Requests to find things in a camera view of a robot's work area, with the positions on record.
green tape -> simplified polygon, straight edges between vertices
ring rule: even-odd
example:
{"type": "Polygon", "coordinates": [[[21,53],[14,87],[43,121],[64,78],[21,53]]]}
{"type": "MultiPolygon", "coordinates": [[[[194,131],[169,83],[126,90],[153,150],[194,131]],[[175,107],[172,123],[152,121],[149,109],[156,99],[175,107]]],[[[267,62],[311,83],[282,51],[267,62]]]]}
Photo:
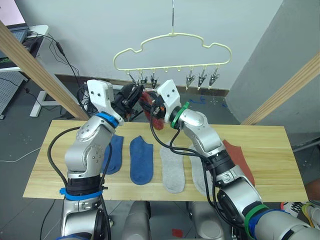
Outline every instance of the green tape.
{"type": "Polygon", "coordinates": [[[178,111],[178,113],[175,115],[173,121],[171,122],[171,127],[174,129],[176,122],[179,120],[181,114],[184,112],[184,110],[186,110],[189,107],[189,102],[185,102],[185,104],[182,106],[182,108],[178,111]]]}
{"type": "Polygon", "coordinates": [[[251,219],[251,217],[258,211],[260,211],[261,209],[268,209],[268,207],[264,204],[261,204],[261,205],[258,205],[258,206],[255,206],[254,208],[252,208],[248,213],[247,215],[245,215],[245,219],[244,219],[244,230],[245,230],[245,233],[248,235],[248,237],[252,240],[255,240],[250,232],[249,232],[249,220],[251,219]]]}

shoe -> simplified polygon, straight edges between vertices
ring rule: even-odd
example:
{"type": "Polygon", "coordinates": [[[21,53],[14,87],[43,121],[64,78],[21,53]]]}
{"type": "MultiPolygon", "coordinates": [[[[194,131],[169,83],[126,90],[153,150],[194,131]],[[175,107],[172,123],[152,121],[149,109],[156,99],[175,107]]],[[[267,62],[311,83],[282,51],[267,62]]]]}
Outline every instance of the shoe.
{"type": "Polygon", "coordinates": [[[302,212],[308,219],[310,226],[320,230],[320,207],[307,203],[302,207],[302,212]]]}
{"type": "Polygon", "coordinates": [[[304,204],[306,204],[306,202],[286,201],[282,202],[280,206],[281,210],[284,210],[286,213],[289,213],[296,218],[304,204]]]}

red cloth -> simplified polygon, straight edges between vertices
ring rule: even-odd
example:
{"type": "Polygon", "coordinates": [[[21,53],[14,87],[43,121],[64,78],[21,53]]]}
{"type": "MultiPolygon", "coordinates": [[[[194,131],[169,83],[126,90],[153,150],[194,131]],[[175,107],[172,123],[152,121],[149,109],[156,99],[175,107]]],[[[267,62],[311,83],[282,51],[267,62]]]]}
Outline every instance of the red cloth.
{"type": "Polygon", "coordinates": [[[255,178],[246,162],[244,154],[242,153],[240,146],[234,146],[230,144],[227,140],[223,140],[223,144],[228,152],[230,158],[234,164],[239,165],[244,175],[250,180],[252,185],[255,185],[255,178]]]}
{"type": "MultiPolygon", "coordinates": [[[[144,103],[147,103],[149,105],[152,105],[152,101],[153,99],[151,98],[151,96],[146,92],[144,91],[142,96],[140,97],[139,101],[141,102],[144,102],[144,103]]],[[[143,110],[144,111],[144,114],[146,116],[146,118],[148,119],[148,121],[150,122],[150,112],[146,111],[146,110],[143,110]]],[[[164,128],[165,126],[165,120],[160,118],[160,119],[157,119],[155,117],[152,118],[152,125],[155,129],[157,130],[161,130],[164,128]]]]}

white wall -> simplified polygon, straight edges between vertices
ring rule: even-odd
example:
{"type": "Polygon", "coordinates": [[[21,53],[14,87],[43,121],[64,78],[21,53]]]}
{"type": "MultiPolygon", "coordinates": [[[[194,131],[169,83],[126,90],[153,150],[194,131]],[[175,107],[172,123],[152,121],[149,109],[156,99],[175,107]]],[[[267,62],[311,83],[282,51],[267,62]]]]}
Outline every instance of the white wall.
{"type": "MultiPolygon", "coordinates": [[[[138,49],[143,40],[171,31],[171,0],[16,0],[29,25],[49,25],[69,61],[82,76],[128,80],[113,67],[114,55],[138,49]]],[[[206,44],[229,46],[233,59],[219,69],[217,89],[230,89],[269,26],[282,0],[176,0],[175,30],[201,35],[206,44]]],[[[151,67],[224,61],[226,51],[205,50],[194,39],[175,37],[146,45],[146,53],[119,58],[119,67],[151,67]]],[[[70,75],[50,52],[41,53],[48,68],[70,75]]],[[[197,75],[201,69],[195,69],[197,75]]],[[[159,71],[159,80],[184,85],[188,70],[159,71]]]]}

clothes hanger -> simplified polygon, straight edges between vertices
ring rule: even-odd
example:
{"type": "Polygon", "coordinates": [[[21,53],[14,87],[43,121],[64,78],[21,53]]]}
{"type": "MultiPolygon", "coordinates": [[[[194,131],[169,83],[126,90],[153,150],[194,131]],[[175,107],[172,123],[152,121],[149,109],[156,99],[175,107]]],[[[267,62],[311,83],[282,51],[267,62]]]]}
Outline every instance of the clothes hanger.
{"type": "Polygon", "coordinates": [[[176,68],[178,72],[181,71],[182,68],[190,68],[190,70],[192,71],[195,67],[203,67],[203,69],[205,70],[207,67],[209,66],[217,66],[219,67],[220,65],[224,65],[227,64],[231,61],[232,58],[232,52],[231,49],[224,44],[218,43],[218,42],[213,42],[210,45],[205,45],[205,40],[203,39],[203,37],[195,35],[195,34],[190,34],[190,33],[184,33],[184,32],[175,32],[174,31],[174,17],[175,17],[175,4],[174,4],[174,0],[172,0],[172,31],[168,34],[164,34],[164,35],[159,35],[159,36],[155,36],[155,37],[151,37],[147,40],[144,40],[143,42],[141,42],[140,44],[140,49],[139,50],[134,50],[133,48],[127,48],[125,50],[122,50],[120,52],[118,52],[114,58],[113,58],[113,65],[115,67],[115,69],[119,70],[119,71],[125,71],[128,75],[130,74],[131,71],[139,71],[139,73],[142,73],[144,70],[151,70],[153,73],[156,70],[160,70],[163,69],[166,73],[168,72],[168,69],[174,69],[176,68]],[[227,61],[224,62],[215,62],[215,63],[205,63],[205,64],[190,64],[190,65],[172,65],[172,66],[153,66],[153,67],[138,67],[138,68],[119,68],[117,67],[116,64],[116,60],[117,58],[129,51],[132,51],[135,54],[141,53],[144,50],[144,44],[151,42],[153,40],[157,40],[157,39],[162,39],[162,38],[172,38],[172,37],[176,37],[176,36],[185,36],[185,37],[191,37],[191,38],[196,38],[201,40],[201,46],[203,48],[209,49],[212,46],[220,46],[223,47],[225,49],[228,50],[229,52],[229,59],[227,61]]]}

